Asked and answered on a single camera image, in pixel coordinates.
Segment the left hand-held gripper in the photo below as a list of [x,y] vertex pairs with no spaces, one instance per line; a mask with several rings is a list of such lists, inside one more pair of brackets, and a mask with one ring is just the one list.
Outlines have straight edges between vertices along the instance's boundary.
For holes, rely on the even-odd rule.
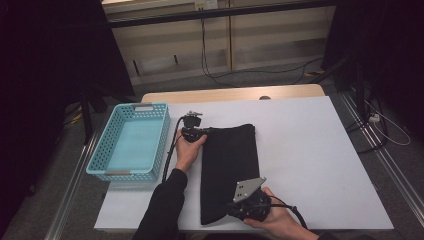
[[193,143],[199,140],[203,135],[207,135],[206,129],[201,129],[201,113],[189,111],[183,116],[182,135],[186,141]]

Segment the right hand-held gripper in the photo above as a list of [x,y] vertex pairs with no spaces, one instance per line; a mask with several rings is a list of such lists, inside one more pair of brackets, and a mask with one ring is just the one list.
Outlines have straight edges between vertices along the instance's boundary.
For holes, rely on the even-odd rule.
[[233,199],[227,204],[228,215],[263,222],[270,213],[271,198],[261,190],[265,177],[238,181]]

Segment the black garment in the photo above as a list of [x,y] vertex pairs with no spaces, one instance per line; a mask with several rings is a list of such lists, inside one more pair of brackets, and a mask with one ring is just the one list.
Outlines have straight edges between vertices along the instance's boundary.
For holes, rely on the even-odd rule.
[[239,181],[260,176],[255,127],[244,124],[213,128],[203,145],[200,221],[202,225],[225,217]]

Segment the light blue plastic basket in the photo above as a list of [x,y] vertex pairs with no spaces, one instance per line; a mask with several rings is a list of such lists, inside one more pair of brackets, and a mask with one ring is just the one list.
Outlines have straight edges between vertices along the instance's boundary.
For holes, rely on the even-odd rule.
[[116,105],[86,173],[103,181],[157,181],[169,126],[167,103]]

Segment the person's left hand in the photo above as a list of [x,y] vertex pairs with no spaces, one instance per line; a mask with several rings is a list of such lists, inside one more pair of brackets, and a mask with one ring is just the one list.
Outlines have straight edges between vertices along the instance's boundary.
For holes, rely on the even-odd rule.
[[201,136],[197,141],[190,143],[182,136],[182,130],[177,131],[178,141],[176,142],[177,162],[176,169],[181,170],[185,174],[188,173],[192,164],[198,156],[199,149],[206,142],[207,136]]

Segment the person's right hand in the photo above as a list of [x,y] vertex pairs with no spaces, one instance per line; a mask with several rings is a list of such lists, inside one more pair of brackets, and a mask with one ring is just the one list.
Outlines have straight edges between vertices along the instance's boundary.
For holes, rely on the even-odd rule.
[[291,216],[286,208],[272,208],[264,221],[245,218],[244,223],[268,231],[279,240],[318,240],[319,236],[301,225]]

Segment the wooden table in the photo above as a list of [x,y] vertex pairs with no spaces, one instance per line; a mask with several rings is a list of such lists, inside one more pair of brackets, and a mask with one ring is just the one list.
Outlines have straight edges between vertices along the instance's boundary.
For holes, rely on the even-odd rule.
[[143,103],[167,102],[175,104],[260,99],[288,99],[321,97],[324,95],[324,90],[318,84],[301,84],[148,93],[142,97],[141,101]]

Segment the black stand leg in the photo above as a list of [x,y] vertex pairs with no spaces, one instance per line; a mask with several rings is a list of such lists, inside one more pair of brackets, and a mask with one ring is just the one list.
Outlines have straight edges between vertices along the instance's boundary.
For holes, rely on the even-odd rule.
[[104,93],[99,89],[83,88],[81,90],[80,104],[85,132],[84,144],[87,144],[93,135],[90,109],[93,109],[95,113],[104,113],[107,110],[107,104],[103,97]]

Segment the black horizontal bar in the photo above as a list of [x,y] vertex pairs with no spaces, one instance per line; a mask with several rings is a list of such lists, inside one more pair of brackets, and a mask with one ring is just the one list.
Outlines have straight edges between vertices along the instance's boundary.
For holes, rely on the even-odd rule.
[[202,10],[183,13],[172,13],[159,16],[132,17],[118,20],[109,20],[111,28],[124,28],[142,25],[172,23],[189,20],[201,20],[218,17],[240,16],[279,11],[303,10],[318,7],[336,6],[340,0],[296,0],[286,3],[230,7],[216,10]]

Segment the beige shelf cabinet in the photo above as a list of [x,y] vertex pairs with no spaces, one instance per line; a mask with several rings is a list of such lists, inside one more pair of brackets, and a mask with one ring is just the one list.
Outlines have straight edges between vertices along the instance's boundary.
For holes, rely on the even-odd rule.
[[[195,11],[195,0],[102,0],[109,20]],[[218,0],[218,8],[292,0]],[[324,54],[334,6],[117,28],[134,85],[301,63]],[[207,61],[206,68],[201,61]]]

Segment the large black curtain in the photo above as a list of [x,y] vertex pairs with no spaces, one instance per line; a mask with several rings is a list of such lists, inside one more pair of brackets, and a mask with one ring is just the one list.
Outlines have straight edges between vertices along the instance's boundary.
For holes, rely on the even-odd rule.
[[134,93],[103,0],[0,0],[0,237],[44,168],[66,107]]

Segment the black curtain with stand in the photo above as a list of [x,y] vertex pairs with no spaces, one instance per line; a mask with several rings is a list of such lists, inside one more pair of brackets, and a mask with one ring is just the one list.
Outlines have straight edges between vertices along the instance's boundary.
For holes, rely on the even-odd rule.
[[374,92],[424,141],[424,0],[339,0],[321,67],[349,56],[339,86],[356,80],[356,64]]

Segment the white wall socket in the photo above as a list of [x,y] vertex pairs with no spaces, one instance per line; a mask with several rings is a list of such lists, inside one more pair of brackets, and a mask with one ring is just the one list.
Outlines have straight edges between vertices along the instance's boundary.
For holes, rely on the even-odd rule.
[[218,0],[195,0],[194,7],[196,11],[214,10],[218,8]]

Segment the metal floor rail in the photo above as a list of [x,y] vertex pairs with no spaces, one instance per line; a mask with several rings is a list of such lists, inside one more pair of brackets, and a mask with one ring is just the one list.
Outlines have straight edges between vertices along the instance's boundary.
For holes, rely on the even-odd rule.
[[[402,195],[404,201],[408,204],[410,211],[414,214],[420,226],[424,229],[424,198],[409,181],[405,173],[401,170],[398,161],[388,149],[391,145],[403,148],[410,146],[410,136],[403,128],[385,116],[382,113],[382,110],[378,110],[369,101],[364,102],[364,107],[370,110],[370,114],[366,115],[364,119],[361,119],[354,98],[349,93],[342,93],[341,99],[355,120],[354,125],[357,126],[351,129],[351,131],[360,131],[370,145],[369,149],[359,150],[357,153],[359,155],[374,154],[379,159],[383,168]],[[371,123],[368,121],[369,116],[373,113],[380,115],[380,121],[378,123]],[[388,132],[389,125],[393,125],[398,132],[401,132],[405,136],[406,141],[401,142],[400,140],[394,140],[391,138]]]
[[48,228],[44,240],[60,240],[64,227],[66,225],[69,214],[75,200],[81,179],[85,172],[85,167],[89,161],[90,154],[94,151],[97,143],[98,134],[94,133],[83,145],[83,149],[78,158],[78,162],[73,171],[71,179],[67,185],[66,191],[60,201],[60,204],[55,212],[53,220]]

